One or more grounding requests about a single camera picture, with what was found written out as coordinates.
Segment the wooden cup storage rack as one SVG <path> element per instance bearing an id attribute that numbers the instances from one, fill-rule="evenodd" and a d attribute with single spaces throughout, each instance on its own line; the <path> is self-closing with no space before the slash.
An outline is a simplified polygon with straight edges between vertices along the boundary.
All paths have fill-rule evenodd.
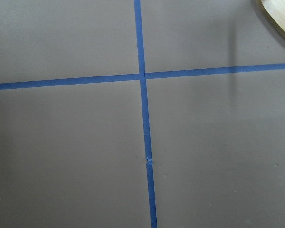
<path id="1" fill-rule="evenodd" d="M 285 40 L 285 0 L 257 0 L 257 4 Z"/>

